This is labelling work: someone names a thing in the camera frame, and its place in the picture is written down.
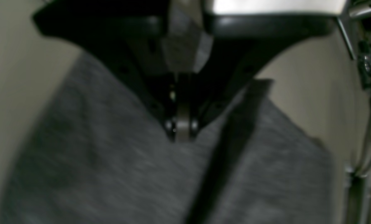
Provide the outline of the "image left gripper white right finger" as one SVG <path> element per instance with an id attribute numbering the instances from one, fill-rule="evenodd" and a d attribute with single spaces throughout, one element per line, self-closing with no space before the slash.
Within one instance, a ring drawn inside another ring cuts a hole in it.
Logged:
<path id="1" fill-rule="evenodd" d="M 191 75 L 192 139 L 277 55 L 308 38 L 328 35 L 335 19 L 318 15 L 204 14 L 203 25 L 213 44 L 207 62 Z"/>

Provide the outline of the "image left gripper black left finger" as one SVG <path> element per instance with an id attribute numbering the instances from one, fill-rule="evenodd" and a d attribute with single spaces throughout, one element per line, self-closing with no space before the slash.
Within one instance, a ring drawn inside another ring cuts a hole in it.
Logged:
<path id="1" fill-rule="evenodd" d="M 174 73 L 163 51 L 169 0 L 52 0 L 32 20 L 46 37 L 79 46 L 98 59 L 175 139 Z"/>

